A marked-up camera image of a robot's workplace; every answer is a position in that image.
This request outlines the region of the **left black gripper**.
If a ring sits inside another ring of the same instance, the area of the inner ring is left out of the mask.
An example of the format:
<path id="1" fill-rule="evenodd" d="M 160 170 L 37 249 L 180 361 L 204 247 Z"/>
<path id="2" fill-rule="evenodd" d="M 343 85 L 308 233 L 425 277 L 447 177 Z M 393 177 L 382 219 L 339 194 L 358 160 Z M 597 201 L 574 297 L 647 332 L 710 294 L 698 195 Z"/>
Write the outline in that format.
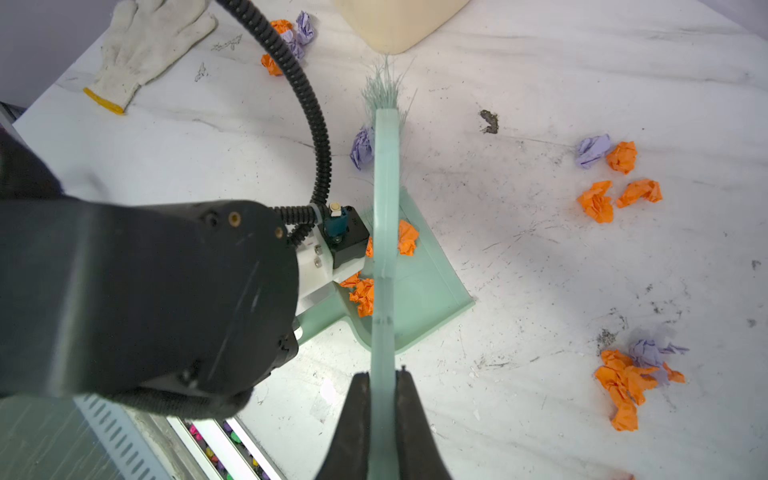
<path id="1" fill-rule="evenodd" d="M 286 228 L 252 201 L 67 195 L 1 137 L 1 393 L 96 394 L 186 419 L 240 412 L 298 351 Z"/>

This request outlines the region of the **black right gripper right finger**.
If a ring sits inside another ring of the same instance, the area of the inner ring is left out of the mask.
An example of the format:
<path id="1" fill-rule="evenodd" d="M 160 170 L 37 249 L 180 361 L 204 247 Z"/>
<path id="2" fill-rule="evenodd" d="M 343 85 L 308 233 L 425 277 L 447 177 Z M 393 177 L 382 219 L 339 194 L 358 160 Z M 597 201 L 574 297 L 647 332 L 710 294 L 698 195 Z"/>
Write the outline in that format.
<path id="1" fill-rule="evenodd" d="M 451 480 L 430 429 L 412 374 L 396 372 L 395 432 L 403 480 Z"/>

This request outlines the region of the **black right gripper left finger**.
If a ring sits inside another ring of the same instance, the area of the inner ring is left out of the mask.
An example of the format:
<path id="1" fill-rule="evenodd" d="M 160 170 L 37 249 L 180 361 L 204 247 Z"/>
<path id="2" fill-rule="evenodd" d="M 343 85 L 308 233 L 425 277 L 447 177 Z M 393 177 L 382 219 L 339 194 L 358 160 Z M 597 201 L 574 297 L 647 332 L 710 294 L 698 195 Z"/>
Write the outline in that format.
<path id="1" fill-rule="evenodd" d="M 365 480 L 370 451 L 371 392 L 367 372 L 353 376 L 317 480 Z"/>

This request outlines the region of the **green plastic dustpan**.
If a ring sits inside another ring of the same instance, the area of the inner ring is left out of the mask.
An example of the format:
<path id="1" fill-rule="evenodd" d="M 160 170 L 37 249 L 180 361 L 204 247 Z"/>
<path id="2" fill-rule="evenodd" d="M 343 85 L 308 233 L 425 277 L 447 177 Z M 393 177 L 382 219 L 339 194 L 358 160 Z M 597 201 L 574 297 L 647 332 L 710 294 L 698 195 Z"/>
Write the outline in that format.
<path id="1" fill-rule="evenodd" d="M 400 354 L 474 305 L 406 189 L 400 191 L 400 219 L 419 232 L 415 253 L 400 256 L 395 280 L 395 352 Z M 359 344 L 370 349 L 372 318 L 361 317 L 351 290 L 333 281 L 305 297 L 294 326 L 303 345 L 337 322 L 345 322 Z"/>

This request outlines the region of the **green hand brush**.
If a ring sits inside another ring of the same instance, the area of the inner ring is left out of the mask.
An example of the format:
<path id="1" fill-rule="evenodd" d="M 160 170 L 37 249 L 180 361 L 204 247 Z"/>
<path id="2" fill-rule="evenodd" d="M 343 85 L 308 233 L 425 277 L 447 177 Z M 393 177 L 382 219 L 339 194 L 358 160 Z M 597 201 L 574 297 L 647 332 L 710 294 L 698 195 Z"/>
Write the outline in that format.
<path id="1" fill-rule="evenodd" d="M 398 479 L 395 432 L 395 280 L 399 255 L 399 94 L 403 77 L 387 56 L 362 91 L 375 132 L 373 203 L 374 312 L 370 365 L 371 423 L 368 477 Z"/>

